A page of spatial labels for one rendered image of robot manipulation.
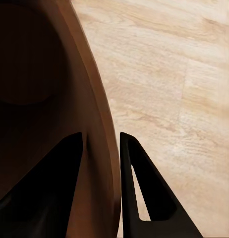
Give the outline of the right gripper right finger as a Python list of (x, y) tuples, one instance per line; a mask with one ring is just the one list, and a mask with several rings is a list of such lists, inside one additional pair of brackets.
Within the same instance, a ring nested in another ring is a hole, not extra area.
[[(204, 238), (139, 141), (120, 133), (123, 238)], [(151, 221), (139, 218), (131, 165)]]

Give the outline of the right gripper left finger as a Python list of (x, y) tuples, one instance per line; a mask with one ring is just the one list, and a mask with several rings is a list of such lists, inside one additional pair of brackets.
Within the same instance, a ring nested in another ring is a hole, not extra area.
[(0, 238), (65, 238), (82, 152), (63, 138), (0, 200)]

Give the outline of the trash can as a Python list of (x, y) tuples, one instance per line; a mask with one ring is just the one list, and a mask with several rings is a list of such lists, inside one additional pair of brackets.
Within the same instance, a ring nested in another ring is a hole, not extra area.
[(81, 132), (65, 238), (116, 238), (121, 170), (114, 128), (71, 0), (0, 0), (0, 200), (63, 138)]

